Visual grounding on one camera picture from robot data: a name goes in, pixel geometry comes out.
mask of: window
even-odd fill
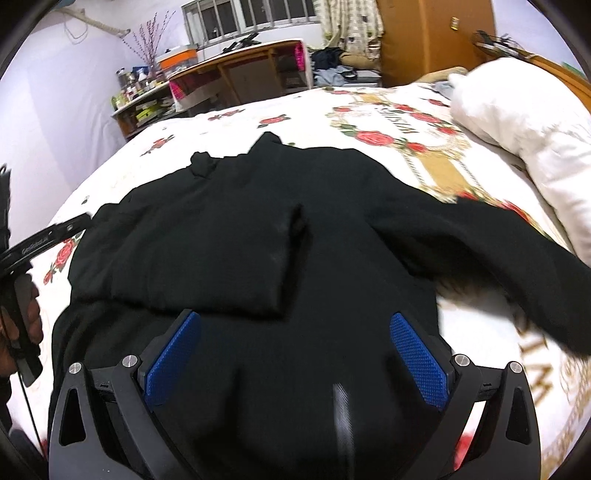
[[[254,31],[316,22],[313,0],[196,0],[183,7],[187,32],[202,47]]]

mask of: hand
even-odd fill
[[[37,297],[39,296],[39,290],[35,284],[32,284],[31,289],[31,301],[27,307],[27,315],[29,320],[29,338],[31,341],[39,345],[43,340],[43,327],[41,325],[40,308],[37,303]],[[7,332],[4,332],[2,322],[0,322],[0,377],[10,377],[10,375],[17,372],[17,365],[13,358],[8,353],[8,340],[16,340],[18,338],[18,329],[12,319],[7,315],[6,310],[2,308],[4,324],[6,325]]]

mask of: wooden wardrobe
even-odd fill
[[[377,0],[384,22],[384,86],[405,85],[451,67],[486,60],[472,45],[476,30],[495,35],[491,0]]]

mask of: bed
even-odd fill
[[[511,209],[524,221],[572,251],[554,210],[529,178],[524,163],[457,126],[450,102],[430,85],[392,89],[314,89],[194,118],[160,122],[139,134],[97,169],[65,202],[52,223],[103,204],[118,202],[131,189],[189,164],[195,151],[223,157],[246,152],[272,131],[297,148],[354,148],[384,165],[395,177],[442,202],[465,196]],[[39,286],[45,339],[44,370],[28,389],[42,439],[47,437],[47,408],[53,386],[51,330],[70,301],[69,261],[82,234],[33,261]],[[591,364],[561,350],[538,331],[521,309],[492,287],[442,280],[438,305],[444,338],[477,364],[525,366],[540,424],[542,478],[561,464],[591,417]],[[20,386],[12,377],[9,403],[15,424],[35,438]],[[477,404],[459,451],[478,424]]]

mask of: shelf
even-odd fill
[[[128,108],[141,103],[142,100],[146,100],[146,99],[150,98],[151,95],[158,93],[159,91],[163,90],[166,87],[168,87],[168,82],[161,83],[160,85],[154,87],[153,89],[151,89],[145,93],[142,93],[139,97],[134,98],[133,100],[131,100],[130,102],[128,102],[124,106],[122,106],[121,108],[117,109],[115,112],[113,112],[111,114],[111,116],[116,117],[120,113],[125,112]]]
[[[154,124],[157,124],[158,122],[161,122],[162,120],[169,120],[177,115],[180,115],[181,113],[185,113],[186,110],[183,110],[182,112],[169,112],[166,115],[163,115],[159,118],[156,118],[154,121],[148,121],[147,124],[142,125],[139,128],[136,128],[134,131],[132,131],[130,134],[127,134],[125,136],[126,140],[130,140],[132,137],[135,137],[137,134],[139,134],[140,132],[143,132],[144,130],[146,130],[146,128],[151,127]]]

